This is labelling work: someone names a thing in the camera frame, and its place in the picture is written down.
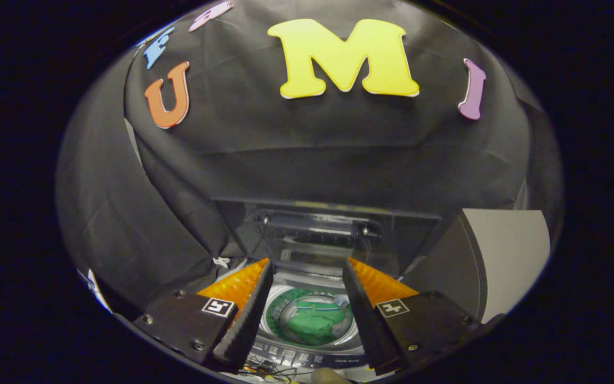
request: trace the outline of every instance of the orange letter u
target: orange letter u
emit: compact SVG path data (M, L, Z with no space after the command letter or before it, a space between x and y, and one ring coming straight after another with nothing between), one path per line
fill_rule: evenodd
M171 111L165 111L163 105L163 95L160 94L160 88L163 87L163 80L159 78L149 85L146 89L146 100L148 100L148 108L151 110L153 122L162 129L168 129L177 125L186 117L188 112L188 88L186 87L186 76L184 75L188 68L188 61L181 63L175 68L172 68L167 78L172 80L175 90L175 107Z

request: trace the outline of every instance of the screw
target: screw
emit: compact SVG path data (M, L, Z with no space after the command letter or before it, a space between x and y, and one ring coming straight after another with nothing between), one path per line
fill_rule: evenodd
M195 350L204 350L205 344L200 340L192 340L191 347L194 348Z

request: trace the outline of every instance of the blue letter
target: blue letter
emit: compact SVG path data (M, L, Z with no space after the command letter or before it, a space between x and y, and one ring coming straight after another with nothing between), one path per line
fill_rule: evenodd
M151 69L153 63L155 63L156 60L160 58L160 55L165 50L165 44L167 44L167 41L170 39L170 37L167 35L174 30L174 27L166 30L164 34L161 34L160 37L158 37L158 39L153 42L153 44L149 45L149 47L146 48L146 51L144 51L143 53L143 55L146 56L146 60L148 61L148 63L146 64L146 69Z

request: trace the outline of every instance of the washing machine lid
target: washing machine lid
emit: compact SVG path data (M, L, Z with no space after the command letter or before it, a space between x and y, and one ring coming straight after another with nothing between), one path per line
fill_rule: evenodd
M224 198L215 206L246 256L280 268L343 275L348 257L397 277L441 216L318 202Z

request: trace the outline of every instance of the green cloth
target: green cloth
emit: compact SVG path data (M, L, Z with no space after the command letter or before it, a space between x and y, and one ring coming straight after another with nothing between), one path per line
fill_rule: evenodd
M297 313L286 324L306 345L324 345L336 340L331 333L334 325L343 321L345 312L334 303L296 303Z

